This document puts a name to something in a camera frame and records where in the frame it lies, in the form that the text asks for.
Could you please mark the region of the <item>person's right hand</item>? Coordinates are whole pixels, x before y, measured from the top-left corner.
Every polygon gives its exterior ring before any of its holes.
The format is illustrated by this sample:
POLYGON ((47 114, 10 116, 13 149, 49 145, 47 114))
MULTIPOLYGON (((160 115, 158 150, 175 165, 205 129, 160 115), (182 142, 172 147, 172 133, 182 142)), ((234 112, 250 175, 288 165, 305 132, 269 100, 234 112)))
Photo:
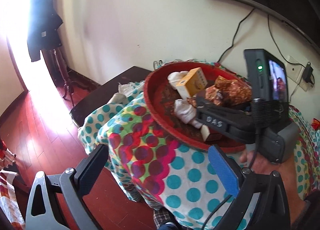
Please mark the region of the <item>person's right hand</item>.
POLYGON ((269 175, 272 171, 278 171, 283 180, 289 203, 298 205, 303 200, 297 193, 297 174, 295 168, 294 154, 291 154, 288 160, 281 164, 269 162, 261 154, 257 154, 253 162, 252 169, 255 173, 269 175))

